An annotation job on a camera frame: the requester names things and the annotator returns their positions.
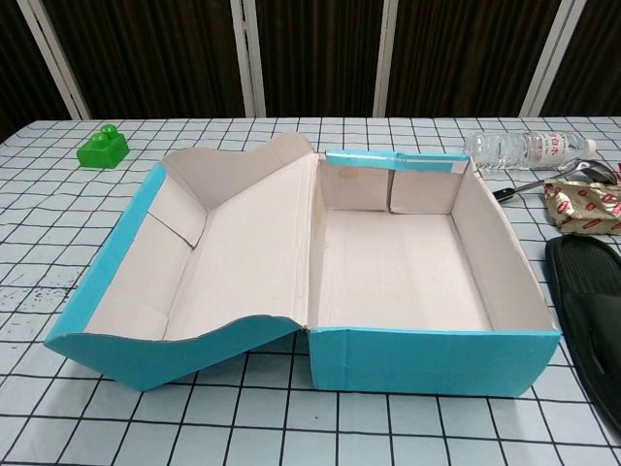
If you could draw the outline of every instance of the bottle label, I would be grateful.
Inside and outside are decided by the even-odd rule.
[[[559,166],[565,162],[567,136],[562,133],[540,133],[541,158],[539,167]]]

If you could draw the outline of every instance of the teal tape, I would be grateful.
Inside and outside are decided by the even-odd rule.
[[[326,150],[326,161],[344,167],[451,172],[453,162],[467,162],[464,153],[403,153],[383,150]]]

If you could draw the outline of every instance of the black sandal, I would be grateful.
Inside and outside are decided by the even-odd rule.
[[[621,257],[599,240],[576,235],[548,241],[545,257],[575,370],[621,435]]]

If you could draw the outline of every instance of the black handle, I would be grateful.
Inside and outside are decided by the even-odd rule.
[[[505,189],[494,191],[494,197],[498,202],[508,201],[514,195],[515,189],[513,189],[512,187],[506,187]]]

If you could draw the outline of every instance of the dark curtain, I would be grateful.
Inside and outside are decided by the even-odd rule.
[[[257,0],[271,117],[370,117],[383,0]]]
[[[45,0],[94,118],[241,117],[229,0]]]
[[[37,43],[14,0],[0,8],[0,142],[37,119],[67,119]]]
[[[621,115],[621,2],[587,2],[542,116]]]
[[[516,117],[559,4],[399,2],[386,114]]]

